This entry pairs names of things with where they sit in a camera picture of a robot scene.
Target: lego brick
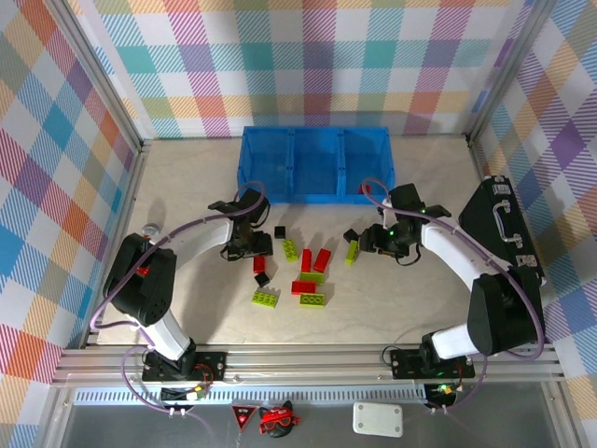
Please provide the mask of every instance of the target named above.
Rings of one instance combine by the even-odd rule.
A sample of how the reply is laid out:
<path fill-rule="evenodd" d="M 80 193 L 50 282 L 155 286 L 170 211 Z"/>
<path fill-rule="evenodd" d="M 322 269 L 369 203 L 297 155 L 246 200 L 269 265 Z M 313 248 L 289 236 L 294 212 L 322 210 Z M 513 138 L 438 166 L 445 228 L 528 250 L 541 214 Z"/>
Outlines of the lego brick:
<path fill-rule="evenodd" d="M 356 257 L 358 257 L 358 242 L 351 241 L 351 244 L 348 246 L 348 253 L 346 254 L 346 259 L 344 259 L 344 262 L 346 264 L 353 264 L 356 261 Z"/>
<path fill-rule="evenodd" d="M 324 275 L 322 273 L 300 273 L 301 282 L 312 282 L 317 285 L 324 284 Z"/>
<path fill-rule="evenodd" d="M 276 240 L 285 240 L 286 239 L 286 227 L 284 226 L 276 226 L 273 228 L 273 236 Z"/>
<path fill-rule="evenodd" d="M 253 258 L 253 273 L 265 272 L 265 257 Z"/>
<path fill-rule="evenodd" d="M 298 294 L 313 294 L 317 289 L 317 285 L 313 282 L 292 282 L 291 292 L 294 295 Z"/>
<path fill-rule="evenodd" d="M 302 260 L 300 261 L 300 271 L 302 273 L 310 273 L 311 272 L 311 258 L 312 253 L 310 249 L 304 249 L 302 251 Z"/>
<path fill-rule="evenodd" d="M 326 294 L 301 294 L 299 304 L 309 308 L 323 308 L 326 306 Z"/>
<path fill-rule="evenodd" d="M 255 294 L 253 294 L 252 302 L 256 303 L 257 305 L 263 305 L 263 306 L 269 306 L 270 308 L 275 308 L 276 304 L 278 303 L 278 298 L 277 298 L 277 296 L 274 296 L 273 294 L 267 294 L 265 292 L 256 291 Z"/>
<path fill-rule="evenodd" d="M 329 250 L 321 249 L 319 254 L 317 254 L 317 259 L 313 265 L 313 270 L 319 273 L 324 273 L 326 271 L 327 262 L 331 256 L 332 253 Z"/>
<path fill-rule="evenodd" d="M 283 240 L 282 245 L 284 247 L 286 261 L 297 261 L 299 259 L 299 256 L 297 255 L 297 249 L 295 248 L 295 243 L 292 240 Z"/>
<path fill-rule="evenodd" d="M 351 241 L 358 241 L 358 233 L 356 233 L 353 229 L 349 229 L 344 233 L 344 239 L 346 243 L 350 243 Z"/>
<path fill-rule="evenodd" d="M 258 273 L 255 276 L 255 281 L 259 284 L 259 287 L 264 287 L 270 283 L 270 278 L 265 273 Z"/>

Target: colorful plaid backdrop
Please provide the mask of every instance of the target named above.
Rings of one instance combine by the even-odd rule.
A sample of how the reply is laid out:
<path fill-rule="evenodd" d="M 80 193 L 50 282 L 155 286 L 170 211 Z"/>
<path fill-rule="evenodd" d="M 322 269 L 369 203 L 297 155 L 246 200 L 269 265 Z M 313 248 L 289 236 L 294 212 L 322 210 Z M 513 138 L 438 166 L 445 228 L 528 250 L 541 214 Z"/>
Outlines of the colorful plaid backdrop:
<path fill-rule="evenodd" d="M 473 106 L 473 110 L 468 117 L 465 126 L 465 133 L 470 133 L 472 131 L 475 121 L 477 120 L 477 117 L 479 115 L 480 109 L 485 104 L 485 101 L 487 100 L 489 93 L 492 91 L 493 86 L 495 85 L 495 81 L 498 79 L 498 75 L 500 74 L 500 71 L 502 70 L 504 63 L 510 57 L 514 43 L 516 42 L 516 39 L 521 33 L 522 26 L 527 22 L 529 14 L 531 13 L 531 10 L 533 9 L 535 3 L 536 0 L 524 0 L 524 5 L 522 6 L 521 12 L 519 13 L 519 16 L 516 18 L 516 21 L 514 22 L 512 28 L 510 28 L 510 32 L 507 35 L 506 42 L 504 43 L 504 46 L 502 47 L 500 54 L 497 56 L 497 59 L 493 63 L 492 70 L 485 79 L 481 93 L 477 97 L 477 101 Z"/>
<path fill-rule="evenodd" d="M 597 2 L 560 0 L 481 138 L 547 268 L 546 322 L 597 446 Z"/>
<path fill-rule="evenodd" d="M 70 2 L 141 133 L 158 138 L 253 124 L 461 133 L 531 3 Z"/>
<path fill-rule="evenodd" d="M 0 13 L 0 447 L 33 443 L 76 343 L 133 152 L 42 0 Z"/>

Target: triangle label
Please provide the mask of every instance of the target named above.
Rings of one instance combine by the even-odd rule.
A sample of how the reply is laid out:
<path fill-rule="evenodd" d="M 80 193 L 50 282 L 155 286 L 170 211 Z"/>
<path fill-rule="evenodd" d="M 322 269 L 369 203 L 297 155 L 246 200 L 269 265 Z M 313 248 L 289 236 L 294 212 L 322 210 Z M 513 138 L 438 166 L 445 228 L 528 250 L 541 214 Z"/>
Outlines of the triangle label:
<path fill-rule="evenodd" d="M 255 409 L 257 406 L 236 406 L 232 405 L 232 411 L 234 412 L 234 417 L 236 418 L 236 423 L 239 425 L 239 429 L 243 432 L 244 427 L 249 420 L 253 413 L 255 413 Z"/>

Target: green lego brick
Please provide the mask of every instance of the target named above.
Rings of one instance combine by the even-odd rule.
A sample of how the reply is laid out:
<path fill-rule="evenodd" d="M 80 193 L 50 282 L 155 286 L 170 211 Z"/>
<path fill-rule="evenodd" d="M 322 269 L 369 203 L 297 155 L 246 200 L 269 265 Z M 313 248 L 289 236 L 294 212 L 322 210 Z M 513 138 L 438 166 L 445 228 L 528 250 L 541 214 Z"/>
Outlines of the green lego brick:
<path fill-rule="evenodd" d="M 351 245 L 348 246 L 348 254 L 346 254 L 346 259 L 344 259 L 344 262 L 346 264 L 353 264 L 356 260 L 356 257 L 358 257 L 358 242 L 352 240 Z"/>
<path fill-rule="evenodd" d="M 300 306 L 323 308 L 326 306 L 326 294 L 301 294 Z"/>
<path fill-rule="evenodd" d="M 299 256 L 297 255 L 297 249 L 295 243 L 292 240 L 283 240 L 282 246 L 284 247 L 284 254 L 286 255 L 286 261 L 297 261 Z"/>
<path fill-rule="evenodd" d="M 324 274 L 323 273 L 300 273 L 300 281 L 301 282 L 312 282 L 316 283 L 317 285 L 324 284 Z"/>
<path fill-rule="evenodd" d="M 255 294 L 253 294 L 252 302 L 258 305 L 275 308 L 276 304 L 278 303 L 278 298 L 273 294 L 266 294 L 265 292 L 256 291 Z"/>

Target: red lego brick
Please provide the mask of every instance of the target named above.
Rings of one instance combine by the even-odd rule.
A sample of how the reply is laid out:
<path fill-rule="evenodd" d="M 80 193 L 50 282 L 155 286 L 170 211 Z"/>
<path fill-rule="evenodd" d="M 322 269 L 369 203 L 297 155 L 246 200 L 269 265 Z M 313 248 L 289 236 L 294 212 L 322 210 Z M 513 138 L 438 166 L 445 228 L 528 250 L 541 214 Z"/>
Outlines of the red lego brick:
<path fill-rule="evenodd" d="M 313 294 L 317 285 L 313 282 L 292 282 L 292 294 L 299 296 L 300 294 Z"/>
<path fill-rule="evenodd" d="M 312 254 L 311 254 L 311 250 L 310 249 L 304 249 L 302 251 L 302 261 L 300 262 L 300 271 L 302 273 L 310 273 L 311 272 L 311 258 L 312 258 Z"/>
<path fill-rule="evenodd" d="M 326 271 L 327 262 L 329 258 L 332 256 L 332 253 L 327 249 L 321 249 L 319 254 L 317 254 L 317 259 L 313 265 L 313 269 L 319 273 L 324 273 Z"/>
<path fill-rule="evenodd" d="M 265 257 L 255 257 L 253 259 L 253 273 L 265 272 Z"/>

